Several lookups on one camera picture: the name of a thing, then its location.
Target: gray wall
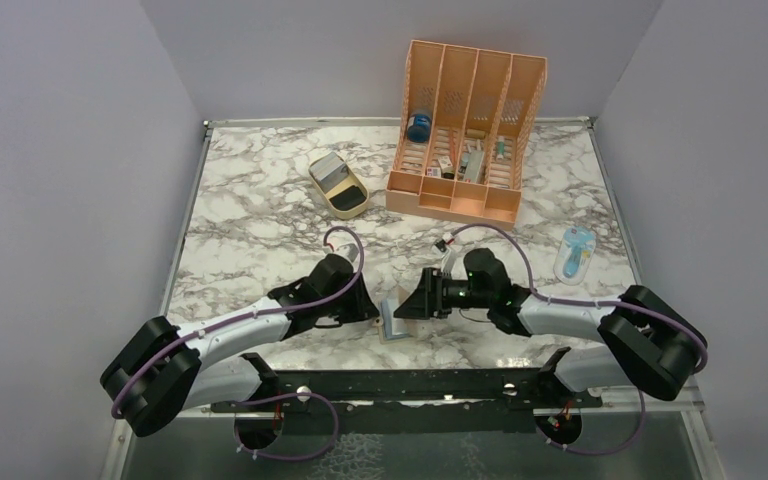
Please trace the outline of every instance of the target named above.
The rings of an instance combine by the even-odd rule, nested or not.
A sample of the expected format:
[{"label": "gray wall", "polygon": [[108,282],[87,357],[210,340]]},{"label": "gray wall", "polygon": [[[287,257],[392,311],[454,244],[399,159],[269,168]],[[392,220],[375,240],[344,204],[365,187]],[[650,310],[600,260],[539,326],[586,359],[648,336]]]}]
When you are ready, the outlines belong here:
[{"label": "gray wall", "polygon": [[768,478],[768,1],[666,0],[597,123],[644,279],[708,335],[730,478]]},{"label": "gray wall", "polygon": [[98,378],[160,304],[199,122],[136,0],[0,1],[0,478],[99,474]]},{"label": "gray wall", "polygon": [[549,58],[540,115],[597,115],[661,0],[142,0],[209,119],[399,116],[412,38]]}]

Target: white marble surface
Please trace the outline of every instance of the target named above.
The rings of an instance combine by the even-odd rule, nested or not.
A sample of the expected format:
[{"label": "white marble surface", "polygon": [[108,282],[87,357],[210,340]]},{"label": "white marble surface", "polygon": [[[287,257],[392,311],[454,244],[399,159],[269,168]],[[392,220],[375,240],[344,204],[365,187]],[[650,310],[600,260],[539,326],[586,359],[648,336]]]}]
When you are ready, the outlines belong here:
[{"label": "white marble surface", "polygon": [[[213,133],[169,309],[173,323],[205,320],[241,308],[268,290],[307,275],[322,258],[322,234],[346,224],[363,238],[364,277],[373,301],[401,285],[412,291],[424,266],[438,264],[429,246],[456,224],[389,212],[384,188],[398,127],[222,128]],[[337,152],[361,177],[371,206],[361,216],[331,217],[307,176],[308,164]],[[537,125],[524,168],[522,206],[514,230],[546,293],[618,294],[633,283],[625,247],[584,126]],[[599,242],[581,285],[560,284],[552,263],[564,230],[590,228]],[[337,242],[350,241],[343,233]],[[466,247],[491,248],[515,282],[525,268],[513,248],[490,231],[459,236]],[[454,274],[463,277],[463,267]],[[484,318],[482,312],[467,312]],[[311,330],[259,352],[276,369],[468,368],[534,366],[564,345],[556,336],[505,335],[457,311],[422,323],[415,340],[382,344],[371,322]]]}]

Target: organizer compartment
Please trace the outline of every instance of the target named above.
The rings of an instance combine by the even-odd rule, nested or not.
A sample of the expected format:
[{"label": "organizer compartment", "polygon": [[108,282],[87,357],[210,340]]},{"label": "organizer compartment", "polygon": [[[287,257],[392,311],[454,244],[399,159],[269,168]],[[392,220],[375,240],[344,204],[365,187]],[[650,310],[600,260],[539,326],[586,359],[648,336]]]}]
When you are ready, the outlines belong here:
[{"label": "organizer compartment", "polygon": [[[510,230],[522,199],[525,148],[546,84],[542,57],[413,41],[405,67],[399,146],[387,183],[389,210]],[[428,143],[405,138],[410,114],[432,112]],[[481,139],[472,138],[475,134]],[[497,158],[497,141],[504,152]],[[460,175],[477,144],[484,151],[476,182]],[[454,179],[432,176],[443,157]]]}]

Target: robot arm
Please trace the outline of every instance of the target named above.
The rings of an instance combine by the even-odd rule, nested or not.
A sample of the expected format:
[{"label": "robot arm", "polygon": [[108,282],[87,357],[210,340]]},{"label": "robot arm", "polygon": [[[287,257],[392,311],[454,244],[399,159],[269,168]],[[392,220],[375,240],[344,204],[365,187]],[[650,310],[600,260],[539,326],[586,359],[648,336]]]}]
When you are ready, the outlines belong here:
[{"label": "robot arm", "polygon": [[[531,405],[563,406],[573,398],[584,399],[576,397],[576,392],[588,387],[631,384],[653,397],[672,400],[704,353],[697,348],[698,342],[704,344],[704,337],[646,287],[632,286],[618,298],[599,299],[594,306],[569,306],[513,284],[502,262],[487,249],[468,253],[464,266],[467,280],[452,279],[439,269],[423,269],[417,289],[394,316],[445,318],[453,308],[486,308],[496,328],[508,334],[558,334],[604,345],[582,351],[562,348],[542,368],[517,370],[516,375],[528,376],[523,382],[528,387],[523,389],[511,382],[515,376],[511,372],[483,373],[482,381],[489,384],[495,381],[488,379],[499,377],[499,389],[470,390],[467,397],[459,398],[505,402],[511,398],[510,385],[513,395],[525,395]],[[651,322],[651,312],[669,322]],[[163,428],[185,408],[270,397],[279,377],[283,385],[287,382],[282,375],[293,375],[272,372],[256,355],[238,358],[238,354],[316,328],[324,317],[333,318],[339,326],[378,315],[360,272],[354,273],[345,258],[329,254],[309,276],[275,288],[236,312],[181,327],[171,325],[165,317],[149,320],[107,367],[101,384],[114,400],[114,411],[128,421],[137,436],[146,436]],[[375,376],[320,373],[329,378]],[[378,372],[383,381],[387,375]],[[341,392],[340,385],[338,381],[315,388],[329,398],[351,400],[363,395],[359,389]],[[438,391],[458,396],[460,388],[455,381],[439,386],[423,384],[407,394],[427,400],[438,398]],[[406,390],[411,388],[403,387],[402,397]]]},{"label": "robot arm", "polygon": [[686,333],[652,322],[629,306],[668,317],[707,346],[692,325],[646,287],[635,285],[619,297],[576,302],[594,306],[570,306],[513,284],[504,264],[486,248],[472,250],[463,263],[467,280],[452,279],[436,268],[423,269],[416,290],[393,315],[445,318],[453,308],[486,308],[487,318],[507,334],[556,334],[604,343],[580,353],[559,352],[544,367],[551,369],[557,389],[567,390],[567,395],[589,387],[628,384],[661,400],[678,395],[701,352]]},{"label": "robot arm", "polygon": [[[362,275],[338,298],[304,307],[338,292],[353,275],[347,259],[328,254],[309,276],[273,289],[244,309],[180,328],[165,317],[153,318],[105,369],[101,385],[114,402],[122,398],[119,411],[138,436],[156,432],[184,408],[228,399],[245,400],[261,380],[251,364],[226,361],[229,357],[316,328],[323,317],[342,325],[378,316]],[[227,324],[245,317],[251,318]],[[164,350],[168,352],[137,375]]]}]

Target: metal edge trim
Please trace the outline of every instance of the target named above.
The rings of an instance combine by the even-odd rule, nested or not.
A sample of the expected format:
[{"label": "metal edge trim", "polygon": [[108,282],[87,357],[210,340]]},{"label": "metal edge trim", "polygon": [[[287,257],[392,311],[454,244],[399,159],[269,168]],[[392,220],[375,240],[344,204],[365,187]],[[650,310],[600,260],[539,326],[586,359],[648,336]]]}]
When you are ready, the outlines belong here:
[{"label": "metal edge trim", "polygon": [[602,180],[605,182],[605,189],[608,191],[608,198],[611,200],[611,206],[614,208],[614,214],[617,217],[617,224],[620,227],[620,235],[622,235],[623,243],[625,244],[626,254],[628,255],[628,263],[631,266],[631,273],[634,275],[634,281],[642,283],[642,273],[640,268],[640,259],[637,256],[637,248],[634,245],[634,238],[631,236],[631,231],[628,228],[628,224],[625,221],[625,216],[622,213],[622,207],[617,200],[617,194],[614,191],[613,185],[611,185],[611,179],[608,178],[608,171],[605,169],[605,162],[602,160],[602,152],[599,150],[599,144],[596,141],[596,131],[594,129],[594,119],[591,118],[587,122],[587,131],[590,134],[590,143],[593,144],[593,151],[596,153],[596,162],[599,164],[599,170],[602,172]]},{"label": "metal edge trim", "polygon": [[[538,117],[535,123],[581,125],[587,124],[589,117]],[[400,117],[284,117],[251,118],[237,120],[210,120],[209,129],[232,127],[390,127],[401,125]]]},{"label": "metal edge trim", "polygon": [[[196,203],[198,187],[201,183],[202,172],[204,171],[204,162],[207,159],[207,152],[210,149],[210,140],[213,137],[213,129],[204,123],[204,140],[202,141],[201,153],[199,154],[198,165],[196,166],[196,176],[190,187],[189,197],[184,212],[184,218],[181,222],[181,228],[178,231],[176,247],[172,255],[172,263],[169,268],[169,275],[166,278],[166,285],[163,289],[163,298],[160,302],[158,315],[166,315],[169,310],[169,303],[172,300],[172,288],[175,286],[175,276],[178,271],[178,265],[181,262],[181,255],[184,251],[184,238],[190,227],[190,218],[192,217],[193,207]],[[107,449],[107,457],[102,466],[101,480],[120,479],[125,471],[125,463],[128,458],[128,448],[133,438],[133,432],[128,422],[125,420],[116,420],[113,423],[113,433],[110,437],[110,446]]]},{"label": "metal edge trim", "polygon": [[723,464],[717,454],[717,447],[708,433],[702,413],[685,411],[681,413],[681,417],[684,420],[687,439],[702,478],[705,480],[725,480],[726,474]]}]

